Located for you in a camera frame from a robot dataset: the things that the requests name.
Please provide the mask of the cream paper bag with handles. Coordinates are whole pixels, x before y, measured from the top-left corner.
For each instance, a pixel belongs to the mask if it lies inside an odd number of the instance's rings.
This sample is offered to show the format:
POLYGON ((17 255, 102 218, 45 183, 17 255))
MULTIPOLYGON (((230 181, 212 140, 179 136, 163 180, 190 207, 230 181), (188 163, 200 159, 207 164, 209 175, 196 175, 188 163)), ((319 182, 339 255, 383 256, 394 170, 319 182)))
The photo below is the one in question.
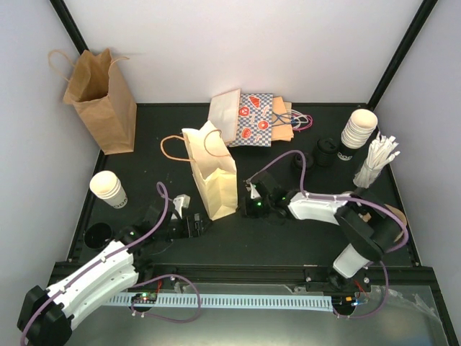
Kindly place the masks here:
POLYGON ((221 130, 207 121, 199 130, 184 128, 182 135, 172 135, 160 142, 162 154, 174 161, 190 163, 200 197, 210 220, 216 221, 238 208, 236 163, 225 145, 221 130), (170 139, 184 142, 187 158, 169 155, 164 144, 170 139))

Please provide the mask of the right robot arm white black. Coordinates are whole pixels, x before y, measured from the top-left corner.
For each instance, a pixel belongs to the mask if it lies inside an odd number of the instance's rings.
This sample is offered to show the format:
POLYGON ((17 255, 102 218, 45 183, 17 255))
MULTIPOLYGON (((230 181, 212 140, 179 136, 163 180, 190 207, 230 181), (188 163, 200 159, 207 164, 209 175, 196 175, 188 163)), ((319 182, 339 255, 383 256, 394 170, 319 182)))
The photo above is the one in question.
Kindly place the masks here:
POLYGON ((345 290, 361 269, 400 249, 409 239, 407 221, 364 188, 339 195, 286 190, 263 171, 246 180, 246 189, 241 206, 246 217, 319 221, 341 229, 348 244, 326 275, 335 291, 345 290))

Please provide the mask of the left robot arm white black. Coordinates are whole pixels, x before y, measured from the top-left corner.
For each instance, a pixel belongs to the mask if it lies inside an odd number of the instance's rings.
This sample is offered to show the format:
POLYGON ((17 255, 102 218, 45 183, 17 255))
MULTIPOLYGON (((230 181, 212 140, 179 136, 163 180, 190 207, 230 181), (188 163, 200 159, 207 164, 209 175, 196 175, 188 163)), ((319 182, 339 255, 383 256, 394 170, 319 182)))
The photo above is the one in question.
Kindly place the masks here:
POLYGON ((152 261, 157 245, 203 235, 210 220, 199 213, 183 216, 184 206, 150 206, 138 222, 124 227, 103 250, 66 278, 47 288, 31 288, 17 327, 21 345, 64 345, 73 330, 110 298, 131 288, 163 281, 152 261))

